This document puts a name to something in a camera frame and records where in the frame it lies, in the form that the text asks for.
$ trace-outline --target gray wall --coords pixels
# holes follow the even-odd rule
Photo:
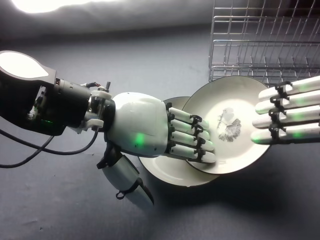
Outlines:
[[[136,31],[112,36],[19,41],[2,45],[26,53],[76,83],[111,81],[113,95],[140,92],[159,99],[190,96],[208,81],[210,26]],[[0,128],[32,143],[48,137]],[[76,150],[92,132],[67,129],[50,148]],[[0,135],[1,163],[33,150]],[[144,213],[97,170],[106,144],[100,135],[74,156],[41,153],[16,169],[0,169],[0,239],[317,239],[320,236],[319,144],[273,146],[257,162],[204,186],[167,185],[131,157],[155,198]]]

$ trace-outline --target plate rim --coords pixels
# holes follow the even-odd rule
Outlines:
[[[230,77],[231,77],[231,78],[232,78],[232,77],[244,77],[244,78],[253,79],[253,80],[257,81],[258,83],[262,84],[263,86],[265,86],[266,89],[268,89],[268,86],[267,86],[267,85],[265,85],[263,82],[255,79],[254,77],[251,77],[251,76],[223,76],[223,77],[220,77],[220,78],[218,78],[218,79],[215,79],[215,80],[213,80],[213,81],[211,81],[211,82],[208,82],[207,84],[205,84],[205,85],[203,85],[202,87],[200,87],[194,94],[191,95],[191,97],[188,99],[188,101],[186,101],[186,103],[184,104],[182,110],[185,108],[185,106],[186,106],[186,104],[189,102],[189,100],[190,100],[198,91],[200,91],[202,88],[204,88],[205,86],[207,86],[207,85],[209,85],[209,84],[211,84],[211,83],[213,83],[213,82],[215,82],[215,81],[218,81],[218,80],[221,80],[221,79],[225,79],[225,78],[230,78]],[[266,152],[269,150],[270,147],[271,147],[271,144],[268,145],[268,147],[265,149],[265,151],[264,151],[255,161],[253,161],[251,164],[255,163],[255,162],[258,161],[263,155],[265,155]],[[196,167],[193,166],[188,160],[185,160],[185,161],[186,161],[191,167],[193,167],[194,169],[197,169],[198,171],[200,171],[200,172],[202,172],[202,173],[206,173],[206,174],[210,174],[210,175],[220,175],[220,176],[221,176],[221,175],[227,175],[227,174],[231,174],[231,173],[235,173],[235,172],[241,171],[242,169],[245,169],[245,168],[247,168],[247,167],[249,167],[249,166],[251,165],[251,164],[249,164],[248,166],[245,166],[245,167],[243,167],[243,168],[241,168],[241,169],[234,170],[234,171],[230,171],[230,172],[225,172],[225,173],[211,173],[211,172],[206,172],[206,171],[203,171],[203,170],[200,170],[200,169],[196,168]]]
[[[187,103],[187,102],[189,101],[189,99],[191,98],[191,96],[175,96],[175,97],[170,97],[170,98],[168,98],[168,99],[163,100],[162,102],[168,101],[168,100],[172,100],[172,99],[178,99],[178,98],[188,98],[188,100],[186,101],[186,103]],[[141,161],[140,158],[143,158],[143,157],[142,157],[142,156],[138,156],[138,159],[139,159],[141,165],[143,166],[143,168],[146,169],[149,174],[151,174],[152,176],[154,176],[155,178],[159,179],[160,181],[162,181],[162,182],[164,182],[164,183],[166,183],[166,184],[174,185],[174,186],[181,187],[181,188],[195,188],[195,187],[198,187],[198,186],[202,186],[202,185],[211,183],[212,181],[216,180],[216,179],[220,176],[220,174],[213,174],[213,173],[208,173],[208,172],[200,171],[199,169],[197,169],[197,168],[193,167],[191,164],[189,164],[188,161],[185,161],[185,162],[187,162],[190,166],[192,166],[194,169],[196,169],[197,171],[199,171],[199,172],[201,172],[201,173],[203,173],[203,174],[206,174],[206,175],[215,175],[216,178],[214,178],[214,179],[212,179],[212,180],[210,180],[210,181],[207,181],[207,182],[203,182],[203,183],[201,183],[201,184],[190,185],[190,186],[180,185],[180,184],[176,184],[176,183],[170,183],[170,182],[167,182],[167,181],[165,181],[165,180],[163,180],[163,179],[160,179],[160,178],[157,177],[156,175],[153,175],[152,172],[150,172],[150,171],[145,167],[145,165],[142,163],[142,161]],[[157,158],[157,157],[145,157],[145,158],[155,159],[155,158]]]

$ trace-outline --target ceramic plate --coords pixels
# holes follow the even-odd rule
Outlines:
[[[228,174],[252,164],[268,149],[258,145],[250,135],[256,128],[252,120],[257,115],[258,95],[267,87],[247,76],[227,76],[200,88],[183,110],[199,115],[209,122],[216,163],[189,162],[209,174]]]
[[[182,109],[189,100],[188,96],[174,97],[164,101],[172,103],[176,109]],[[186,161],[158,156],[156,158],[140,157],[142,165],[156,178],[178,186],[197,186],[206,184],[218,177],[218,175],[203,173]]]

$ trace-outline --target wire basket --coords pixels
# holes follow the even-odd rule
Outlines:
[[[230,6],[217,3],[211,26],[209,82],[250,76],[277,83],[320,73],[320,7],[316,0],[279,0],[276,7],[267,6],[268,0],[248,0],[242,7],[235,6],[234,0]]]

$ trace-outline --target robotic hand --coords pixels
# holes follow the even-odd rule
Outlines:
[[[281,82],[259,94],[252,124],[256,144],[320,142],[320,76]]]
[[[124,92],[111,99],[109,86],[78,85],[57,78],[55,70],[25,54],[0,51],[0,116],[51,136],[66,127],[78,134],[89,128],[103,132],[107,147],[97,168],[119,190],[118,199],[126,196],[141,208],[154,203],[139,171],[122,153],[215,162],[209,125],[200,116],[142,93]]]

